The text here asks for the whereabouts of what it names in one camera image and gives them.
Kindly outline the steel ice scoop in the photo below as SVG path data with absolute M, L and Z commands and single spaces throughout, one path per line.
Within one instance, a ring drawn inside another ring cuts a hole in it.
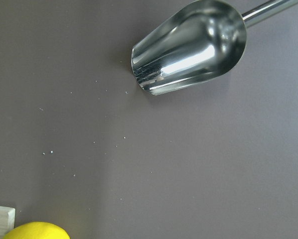
M 296 4 L 270 0 L 241 13 L 223 0 L 194 1 L 132 48 L 134 77 L 161 95 L 222 76 L 244 55 L 248 28 Z

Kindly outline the wooden cutting board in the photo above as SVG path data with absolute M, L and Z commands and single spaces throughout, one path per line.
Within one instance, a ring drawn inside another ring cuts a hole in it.
M 0 206 L 0 239 L 14 228 L 15 208 Z

